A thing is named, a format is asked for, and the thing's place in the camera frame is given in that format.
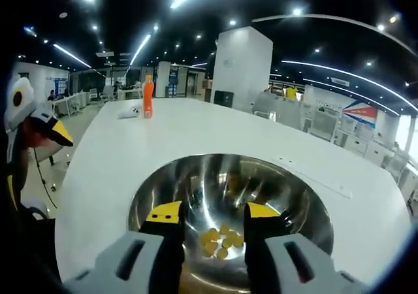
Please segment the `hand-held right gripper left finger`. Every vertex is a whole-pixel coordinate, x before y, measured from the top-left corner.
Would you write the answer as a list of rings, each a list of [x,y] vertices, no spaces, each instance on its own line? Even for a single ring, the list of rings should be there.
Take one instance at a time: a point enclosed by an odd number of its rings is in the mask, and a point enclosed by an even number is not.
[[[181,201],[161,204],[96,258],[94,267],[66,281],[67,293],[177,293],[185,260]]]

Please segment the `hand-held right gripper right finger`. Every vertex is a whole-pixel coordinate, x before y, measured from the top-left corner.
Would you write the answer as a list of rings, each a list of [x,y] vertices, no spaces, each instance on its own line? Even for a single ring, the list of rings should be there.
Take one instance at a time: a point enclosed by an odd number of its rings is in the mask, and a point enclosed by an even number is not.
[[[245,263],[252,293],[366,293],[367,286],[337,271],[329,254],[291,234],[285,216],[256,203],[244,208]]]

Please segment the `person's left hand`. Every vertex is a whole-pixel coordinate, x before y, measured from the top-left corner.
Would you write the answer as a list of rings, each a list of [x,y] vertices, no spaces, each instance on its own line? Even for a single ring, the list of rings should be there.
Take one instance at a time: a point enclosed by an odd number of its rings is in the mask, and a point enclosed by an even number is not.
[[[26,133],[26,142],[33,149],[33,153],[39,161],[48,159],[63,149],[63,146],[48,139],[32,128],[29,128]]]

